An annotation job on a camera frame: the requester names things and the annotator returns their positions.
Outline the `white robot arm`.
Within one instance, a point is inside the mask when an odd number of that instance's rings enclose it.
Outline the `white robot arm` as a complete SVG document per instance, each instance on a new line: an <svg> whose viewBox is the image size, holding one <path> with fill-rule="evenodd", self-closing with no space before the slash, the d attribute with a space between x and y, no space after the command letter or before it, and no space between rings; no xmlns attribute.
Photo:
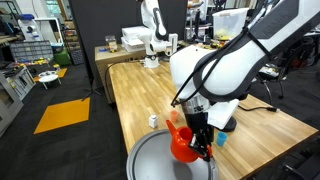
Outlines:
<svg viewBox="0 0 320 180"><path fill-rule="evenodd" d="M185 163L209 161L213 130L226 126L259 70L315 28L319 18L320 0L280 0L222 48L189 45L174 53L170 71L177 94L171 105L182 107L187 125L168 126L173 156Z"/></svg>

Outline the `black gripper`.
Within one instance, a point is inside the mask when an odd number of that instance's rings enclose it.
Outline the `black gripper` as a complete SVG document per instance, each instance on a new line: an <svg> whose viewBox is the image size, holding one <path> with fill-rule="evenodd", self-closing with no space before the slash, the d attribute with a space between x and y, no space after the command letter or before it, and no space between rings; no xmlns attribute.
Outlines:
<svg viewBox="0 0 320 180"><path fill-rule="evenodd" d="M211 143L214 137L214 127L207 123L208 114L186 114L185 118L193 133L188 147L194 151L201 149L202 159L209 162L212 157Z"/></svg>

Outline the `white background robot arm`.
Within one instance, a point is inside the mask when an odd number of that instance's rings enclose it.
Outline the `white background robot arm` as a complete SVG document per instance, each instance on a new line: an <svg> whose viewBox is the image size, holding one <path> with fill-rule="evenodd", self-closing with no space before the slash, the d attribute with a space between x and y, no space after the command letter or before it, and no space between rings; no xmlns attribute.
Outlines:
<svg viewBox="0 0 320 180"><path fill-rule="evenodd" d="M177 51L178 34L169 34L164 26L158 0L137 0L141 3L141 18L145 29L138 38L145 46L145 68L159 66L158 52L172 56Z"/></svg>

